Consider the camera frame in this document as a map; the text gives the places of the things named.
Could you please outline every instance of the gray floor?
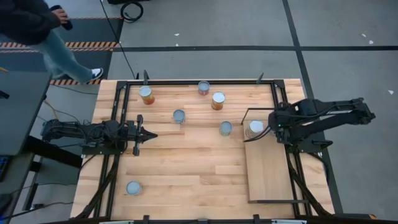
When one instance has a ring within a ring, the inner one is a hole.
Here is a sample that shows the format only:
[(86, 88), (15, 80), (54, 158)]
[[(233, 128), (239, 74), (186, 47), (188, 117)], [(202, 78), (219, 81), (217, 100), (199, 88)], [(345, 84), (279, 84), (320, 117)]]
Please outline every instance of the gray floor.
[[(97, 0), (49, 2), (61, 4), (71, 17), (104, 16)], [(119, 16), (120, 6), (104, 4), (109, 16)], [(142, 20), (123, 27), (125, 47), (293, 44), (281, 0), (151, 0), (142, 4)], [(290, 0), (289, 4), (301, 46), (362, 46), (371, 45), (370, 40), (373, 45), (398, 45), (395, 0)], [(367, 126), (342, 126), (325, 133), (335, 142), (330, 155), (344, 212), (398, 220), (398, 52), (304, 52), (303, 56), (316, 98), (363, 97), (377, 116)], [(294, 52), (129, 52), (127, 58), (135, 72), (145, 69), (151, 78), (256, 78), (262, 72), (264, 78), (301, 78)], [(131, 73), (123, 55), (113, 53), (109, 79), (126, 78)], [(98, 91), (97, 86), (74, 88)], [(53, 86), (48, 96), (54, 108), (80, 121), (91, 119), (95, 96)], [(39, 115), (53, 118), (45, 105)], [(60, 118), (73, 120), (63, 114)], [(41, 123), (38, 119), (32, 135), (39, 134)], [(47, 169), (40, 177), (43, 182), (66, 184), (76, 178), (73, 168), (46, 166), (58, 167)], [(42, 186), (35, 202), (71, 202), (74, 191), (74, 186)], [(12, 222), (66, 220), (70, 209), (69, 205), (46, 208)]]

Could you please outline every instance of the can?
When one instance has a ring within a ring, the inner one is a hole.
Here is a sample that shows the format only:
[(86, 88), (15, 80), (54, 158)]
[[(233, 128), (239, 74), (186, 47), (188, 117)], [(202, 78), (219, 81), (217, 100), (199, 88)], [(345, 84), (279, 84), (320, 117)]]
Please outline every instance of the can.
[(185, 121), (185, 112), (183, 110), (176, 110), (174, 111), (173, 118), (177, 124), (182, 124)]
[(126, 187), (127, 194), (139, 195), (142, 192), (142, 186), (136, 181), (131, 181)]
[(210, 89), (210, 83), (208, 81), (200, 81), (198, 84), (198, 91), (199, 94), (201, 95), (207, 95), (209, 94), (209, 89)]
[(232, 124), (229, 121), (223, 121), (220, 125), (220, 134), (224, 136), (229, 136), (232, 131)]
[(245, 134), (248, 138), (258, 136), (262, 130), (264, 130), (264, 123), (259, 120), (253, 120), (249, 123), (249, 126), (245, 130)]
[(155, 101), (155, 98), (152, 95), (152, 90), (149, 86), (141, 86), (139, 89), (139, 95), (146, 105), (151, 105)]
[(225, 95), (222, 92), (216, 92), (213, 95), (213, 101), (211, 102), (211, 107), (214, 110), (221, 110), (223, 109), (223, 105), (224, 105), (224, 101), (225, 101)]

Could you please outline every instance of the sneaker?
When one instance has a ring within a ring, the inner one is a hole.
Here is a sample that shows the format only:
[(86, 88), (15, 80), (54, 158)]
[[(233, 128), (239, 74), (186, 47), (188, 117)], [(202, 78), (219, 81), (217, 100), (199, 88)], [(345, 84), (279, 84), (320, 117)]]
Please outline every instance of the sneaker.
[(93, 71), (93, 76), (91, 80), (97, 80), (101, 78), (102, 74), (104, 73), (104, 70), (102, 68), (91, 69), (91, 71)]

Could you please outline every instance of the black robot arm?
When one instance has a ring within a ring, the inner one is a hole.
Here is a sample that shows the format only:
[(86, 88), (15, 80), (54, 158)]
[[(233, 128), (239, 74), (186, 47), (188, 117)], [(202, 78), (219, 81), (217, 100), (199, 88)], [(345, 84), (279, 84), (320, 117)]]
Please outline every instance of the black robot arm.
[[(330, 117), (317, 121), (323, 116)], [(294, 145), (311, 134), (343, 124), (368, 124), (375, 117), (363, 98), (333, 102), (305, 99), (281, 104), (269, 115), (268, 123), (278, 142)]]
[(142, 127), (144, 119), (137, 116), (137, 125), (133, 121), (119, 124), (117, 121), (103, 121), (98, 124), (80, 124), (78, 122), (61, 122), (57, 119), (43, 124), (42, 139), (51, 141), (62, 137), (84, 139), (82, 154), (121, 154), (127, 148), (128, 141), (134, 141), (133, 154), (139, 155), (139, 144), (156, 138), (157, 135)]

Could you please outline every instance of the jeans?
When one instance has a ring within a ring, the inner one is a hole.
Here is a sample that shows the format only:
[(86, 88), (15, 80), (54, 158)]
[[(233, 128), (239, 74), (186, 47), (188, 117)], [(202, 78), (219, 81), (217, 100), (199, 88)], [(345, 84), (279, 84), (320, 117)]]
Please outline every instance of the jeans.
[(43, 42), (31, 47), (44, 55), (44, 64), (53, 78), (66, 74), (80, 83), (86, 83), (92, 79), (93, 72), (76, 61), (72, 51), (65, 46), (54, 30), (50, 31)]

